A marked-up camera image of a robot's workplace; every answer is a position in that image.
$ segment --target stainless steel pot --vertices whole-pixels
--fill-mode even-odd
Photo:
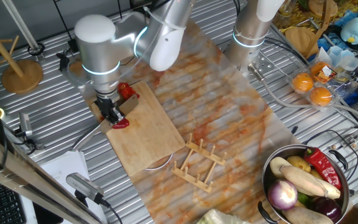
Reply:
[[[297,144],[297,145],[289,145],[289,146],[284,146],[280,149],[277,149],[266,161],[265,166],[264,166],[264,170],[263,170],[263,174],[262,174],[262,184],[264,186],[264,192],[267,198],[267,191],[269,190],[269,187],[273,184],[273,182],[276,181],[277,178],[275,178],[275,176],[273,175],[272,170],[270,169],[270,161],[272,159],[274,159],[275,157],[282,157],[284,159],[287,159],[290,156],[300,156],[303,157],[303,154],[305,153],[305,151],[307,150],[309,146],[306,145],[302,145],[302,144]],[[346,160],[344,161],[343,156],[341,156],[338,152],[335,153],[335,156],[340,157],[338,158],[342,163],[346,163]],[[341,184],[342,184],[342,189],[341,189],[341,197],[339,199],[336,200],[336,202],[341,206],[342,208],[342,215],[341,218],[335,223],[339,223],[342,218],[345,216],[348,206],[349,206],[349,201],[350,201],[350,193],[349,193],[349,186],[347,184],[347,180],[346,177],[343,173],[343,171],[341,170],[341,168],[339,168],[339,166],[330,158],[328,157],[328,160],[331,162],[331,164],[333,165],[336,173],[339,176],[339,179],[341,180]],[[281,218],[281,220],[285,221],[288,224],[291,224],[286,218],[285,216],[282,214],[282,212],[276,208],[274,208],[272,206],[272,204],[269,202],[270,206],[273,208],[273,211]],[[262,202],[258,203],[258,210],[260,212],[260,214],[263,216],[263,218],[266,220],[266,222],[268,222],[269,224],[277,224],[278,221],[274,221],[270,215],[266,212],[266,210],[263,208],[262,206]]]

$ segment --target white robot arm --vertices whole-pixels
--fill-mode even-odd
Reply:
[[[234,27],[226,56],[237,67],[248,66],[259,58],[259,49],[273,16],[283,0],[248,0]],[[119,111],[116,88],[121,76],[120,61],[134,55],[156,71],[170,68],[177,59],[182,37],[195,0],[156,0],[145,17],[132,12],[113,24],[105,16],[80,19],[75,35],[83,68],[91,80],[101,114],[116,124],[124,118]]]

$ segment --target red pepper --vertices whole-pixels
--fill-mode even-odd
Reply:
[[[341,189],[342,185],[338,174],[320,149],[317,147],[308,148],[303,158],[317,170],[318,174],[320,174],[326,182],[332,184],[338,190]]]
[[[131,96],[133,95],[137,95],[137,98],[139,99],[139,94],[137,94],[135,92],[135,90],[129,86],[128,83],[120,83],[118,84],[118,93],[121,94],[121,96],[125,99],[128,100]]]
[[[126,118],[124,118],[120,122],[115,124],[112,128],[113,129],[123,129],[123,128],[126,128],[128,126],[129,126],[129,121]]]

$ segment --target purple onion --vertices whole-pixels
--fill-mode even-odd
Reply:
[[[298,192],[291,182],[278,180],[268,189],[267,198],[275,208],[288,210],[295,206]]]
[[[327,216],[334,223],[341,219],[341,207],[331,198],[316,197],[313,199],[310,209]]]

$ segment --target slotted metal surface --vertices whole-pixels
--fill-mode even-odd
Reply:
[[[227,47],[236,21],[236,10],[232,0],[199,0],[194,6],[191,18],[221,50]],[[111,19],[116,22],[119,16]],[[284,40],[274,27],[268,36]],[[68,48],[67,41],[68,36],[62,34],[42,42],[46,47],[44,52],[46,60],[40,62],[44,70],[44,79],[36,89],[29,93],[15,95],[7,92],[1,85],[1,74],[7,64],[0,66],[0,107],[6,112],[4,121],[12,129],[17,129],[19,127],[18,112],[29,113],[34,129],[32,138],[45,144],[44,151],[36,151],[31,155],[31,158],[39,164],[63,154],[81,135],[96,124],[96,120],[79,92],[58,70],[59,60],[55,54]],[[274,93],[287,103],[307,103],[285,81],[284,73],[291,73],[300,67],[300,61],[291,52],[275,45],[264,44],[262,54],[275,64],[274,70],[265,74],[267,83]],[[16,60],[23,58],[35,60],[27,53],[27,49],[16,50],[13,57]],[[351,117],[347,113],[343,115],[334,110],[320,112],[311,108],[284,108],[273,100],[261,83],[253,77],[247,78],[289,129],[298,126],[295,135],[301,142],[325,129],[334,129],[343,135],[356,130],[353,127],[358,124],[347,119],[346,116]],[[339,138],[332,134],[321,136],[311,141],[310,144],[324,150],[333,144],[340,146]],[[153,223],[105,135],[96,134],[83,146],[82,151],[85,154],[91,180],[104,189],[105,197],[123,222]],[[355,156],[349,149],[339,149],[339,152],[349,161],[349,170],[345,172],[349,175],[356,164]],[[352,199],[358,202],[358,169],[350,180],[350,188],[357,191],[357,195]],[[117,222],[110,210],[104,209],[104,212],[109,223]]]

